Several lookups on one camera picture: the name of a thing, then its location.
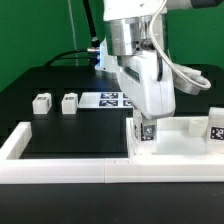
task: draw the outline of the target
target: black cable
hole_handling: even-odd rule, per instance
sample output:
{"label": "black cable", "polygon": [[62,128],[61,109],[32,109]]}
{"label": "black cable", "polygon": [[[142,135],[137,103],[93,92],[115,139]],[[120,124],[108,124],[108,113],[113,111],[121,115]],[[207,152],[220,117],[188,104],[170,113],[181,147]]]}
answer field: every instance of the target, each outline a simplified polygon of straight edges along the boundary
{"label": "black cable", "polygon": [[56,55],[54,58],[52,58],[50,61],[48,61],[47,63],[45,63],[44,66],[51,66],[51,64],[58,60],[59,58],[62,58],[63,56],[67,56],[67,55],[71,55],[71,54],[77,54],[77,53],[86,53],[87,49],[79,49],[79,50],[73,50],[73,51],[66,51],[64,53],[58,54]]}
{"label": "black cable", "polygon": [[58,60],[72,60],[72,59],[74,59],[74,60],[76,60],[76,59],[89,59],[88,57],[71,57],[71,58],[57,58],[56,59],[56,61],[58,61]]}
{"label": "black cable", "polygon": [[86,17],[87,17],[87,21],[89,24],[92,47],[99,47],[100,42],[96,35],[96,29],[95,29],[94,22],[93,22],[93,17],[92,17],[90,5],[89,5],[89,0],[83,0],[83,5],[84,5],[85,11],[86,11]]}
{"label": "black cable", "polygon": [[158,64],[159,64],[159,74],[157,77],[157,81],[161,82],[163,78],[163,59],[161,56],[158,55]]}

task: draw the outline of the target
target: white cube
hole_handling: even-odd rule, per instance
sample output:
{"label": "white cube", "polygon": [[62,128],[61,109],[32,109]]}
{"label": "white cube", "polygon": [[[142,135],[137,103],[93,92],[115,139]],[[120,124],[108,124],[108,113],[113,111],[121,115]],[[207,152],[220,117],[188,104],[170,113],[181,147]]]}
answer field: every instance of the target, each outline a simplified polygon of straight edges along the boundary
{"label": "white cube", "polygon": [[135,155],[151,155],[156,152],[157,142],[156,135],[154,138],[146,137],[143,133],[142,114],[139,110],[133,110],[133,122],[127,126],[128,147],[134,148]]}
{"label": "white cube", "polygon": [[210,109],[206,149],[210,153],[224,153],[224,108]]}
{"label": "white cube", "polygon": [[33,101],[34,114],[47,114],[52,106],[52,98],[50,93],[38,94]]}
{"label": "white cube", "polygon": [[75,93],[65,94],[61,106],[62,114],[76,114],[78,108],[78,95]]}

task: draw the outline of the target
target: white platform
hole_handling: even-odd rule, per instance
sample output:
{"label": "white platform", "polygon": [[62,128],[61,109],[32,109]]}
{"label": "white platform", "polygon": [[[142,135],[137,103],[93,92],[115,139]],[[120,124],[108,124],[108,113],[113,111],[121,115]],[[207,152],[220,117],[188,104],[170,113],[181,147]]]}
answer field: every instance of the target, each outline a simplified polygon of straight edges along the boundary
{"label": "white platform", "polygon": [[[127,159],[19,160],[32,136],[30,123],[22,122],[0,150],[0,183],[224,181],[224,155],[206,152],[205,137],[188,134],[190,119],[160,120],[157,153],[134,155],[130,149]],[[131,123],[127,119],[128,134]]]}
{"label": "white platform", "polygon": [[132,108],[132,103],[122,92],[86,92],[82,94],[79,108],[84,109],[120,109]]}

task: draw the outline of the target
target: white cable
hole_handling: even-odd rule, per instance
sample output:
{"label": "white cable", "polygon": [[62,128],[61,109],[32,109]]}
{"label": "white cable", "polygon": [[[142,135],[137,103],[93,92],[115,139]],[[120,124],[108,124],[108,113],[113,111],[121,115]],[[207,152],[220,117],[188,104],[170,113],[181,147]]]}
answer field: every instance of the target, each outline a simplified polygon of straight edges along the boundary
{"label": "white cable", "polygon": [[73,18],[73,13],[72,13],[71,0],[68,0],[68,9],[69,9],[70,21],[71,21],[71,26],[72,26],[74,49],[76,50],[77,49],[77,41],[76,41],[76,32],[75,32],[74,18]]}
{"label": "white cable", "polygon": [[173,64],[173,62],[168,58],[168,56],[163,52],[163,50],[161,49],[160,45],[158,44],[156,37],[154,35],[154,24],[158,18],[158,16],[162,13],[162,11],[164,10],[164,8],[166,7],[168,0],[163,0],[163,4],[161,5],[161,7],[159,8],[159,10],[157,11],[157,13],[153,16],[152,21],[150,23],[150,27],[149,27],[149,33],[150,33],[150,37],[151,37],[151,41],[155,47],[155,49],[157,50],[157,52],[160,54],[160,56],[163,58],[163,60],[167,63],[167,65],[182,79],[184,79],[186,82],[191,83],[193,86],[201,89],[201,90],[208,90],[211,88],[211,83],[209,82],[209,80],[207,80],[204,77],[201,77],[200,79],[198,79],[197,77],[191,76],[188,77],[187,75],[185,75],[183,72],[181,72],[178,68],[175,67],[175,65]]}

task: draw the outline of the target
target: white box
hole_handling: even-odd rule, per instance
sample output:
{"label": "white box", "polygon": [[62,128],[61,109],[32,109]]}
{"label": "white box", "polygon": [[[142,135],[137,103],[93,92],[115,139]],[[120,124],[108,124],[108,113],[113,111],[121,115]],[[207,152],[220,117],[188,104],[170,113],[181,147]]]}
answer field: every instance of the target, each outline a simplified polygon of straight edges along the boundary
{"label": "white box", "polygon": [[[0,149],[0,184],[223,182],[224,155],[205,151],[205,136],[189,134],[192,119],[207,117],[159,119],[156,154],[110,159],[20,160],[32,137],[22,122]],[[131,123],[127,118],[128,134]]]}
{"label": "white box", "polygon": [[50,93],[38,94],[33,101],[34,114],[47,114],[52,106],[52,98]]}
{"label": "white box", "polygon": [[143,134],[142,114],[139,110],[133,110],[133,121],[126,124],[127,144],[129,156],[152,155],[156,153],[156,135],[153,138]]}
{"label": "white box", "polygon": [[62,114],[76,114],[78,107],[78,95],[75,93],[65,94],[61,101]]}
{"label": "white box", "polygon": [[206,150],[224,154],[224,108],[211,108],[209,112]]}

